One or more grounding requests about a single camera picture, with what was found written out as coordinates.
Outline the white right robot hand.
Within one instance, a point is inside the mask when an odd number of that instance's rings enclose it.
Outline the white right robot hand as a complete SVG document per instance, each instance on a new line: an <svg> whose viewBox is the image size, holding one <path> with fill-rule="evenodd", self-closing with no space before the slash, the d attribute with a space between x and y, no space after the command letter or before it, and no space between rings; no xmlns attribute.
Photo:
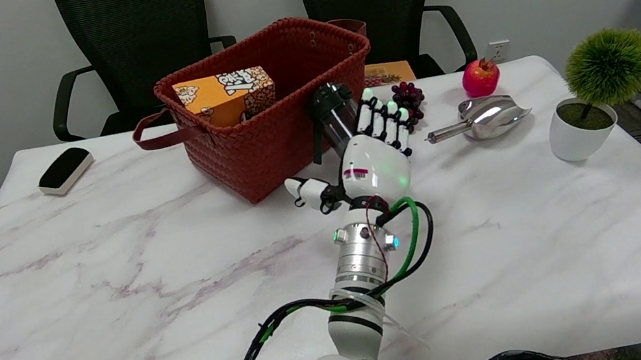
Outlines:
<svg viewBox="0 0 641 360"><path fill-rule="evenodd" d="M284 186L297 207L308 206L324 215L343 203L353 208L391 205L409 194L411 168L408 109L395 101L384 102L373 88L361 100L342 97L311 104L314 162L322 161L324 143L340 157L338 182L289 177Z"/></svg>

